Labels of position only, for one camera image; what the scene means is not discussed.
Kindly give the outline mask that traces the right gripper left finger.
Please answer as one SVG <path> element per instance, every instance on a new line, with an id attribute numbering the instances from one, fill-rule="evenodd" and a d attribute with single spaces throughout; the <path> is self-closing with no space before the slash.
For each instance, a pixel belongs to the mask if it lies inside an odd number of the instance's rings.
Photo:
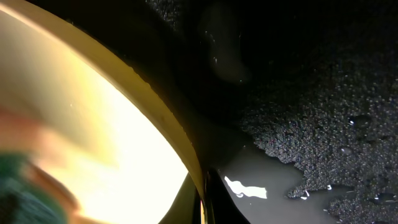
<path id="1" fill-rule="evenodd" d="M 200 224 L 201 198 L 192 178 L 186 178 L 175 197 L 170 209 L 159 224 Z"/>

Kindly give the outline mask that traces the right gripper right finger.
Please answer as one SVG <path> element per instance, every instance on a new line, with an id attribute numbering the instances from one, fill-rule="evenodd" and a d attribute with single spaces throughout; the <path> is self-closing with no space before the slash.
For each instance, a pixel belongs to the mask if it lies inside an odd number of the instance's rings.
<path id="1" fill-rule="evenodd" d="M 205 195 L 209 223 L 249 224 L 249 221 L 234 204 L 215 169 L 209 169 L 207 172 Z"/>

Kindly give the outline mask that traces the green yellow sponge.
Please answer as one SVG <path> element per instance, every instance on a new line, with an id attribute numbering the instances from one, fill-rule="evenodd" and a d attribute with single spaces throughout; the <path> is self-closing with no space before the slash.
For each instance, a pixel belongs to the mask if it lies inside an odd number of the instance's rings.
<path id="1" fill-rule="evenodd" d="M 76 224 L 77 209 L 72 193 L 26 155 L 1 154 L 1 224 Z"/>

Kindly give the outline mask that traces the yellow plate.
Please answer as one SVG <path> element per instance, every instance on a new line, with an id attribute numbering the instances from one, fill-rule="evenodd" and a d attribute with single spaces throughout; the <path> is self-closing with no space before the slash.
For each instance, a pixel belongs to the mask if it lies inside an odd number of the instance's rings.
<path id="1" fill-rule="evenodd" d="M 101 43 L 27 1 L 1 2 L 1 154 L 19 153 L 76 198 L 79 223 L 159 223 L 203 174 L 151 86 Z"/>

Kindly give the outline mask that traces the black round tray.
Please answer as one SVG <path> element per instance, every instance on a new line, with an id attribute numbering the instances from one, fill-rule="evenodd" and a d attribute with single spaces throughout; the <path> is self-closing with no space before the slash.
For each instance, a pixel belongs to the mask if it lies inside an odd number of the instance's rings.
<path id="1" fill-rule="evenodd" d="M 249 223 L 397 222 L 396 1 L 36 5 L 149 82 Z"/>

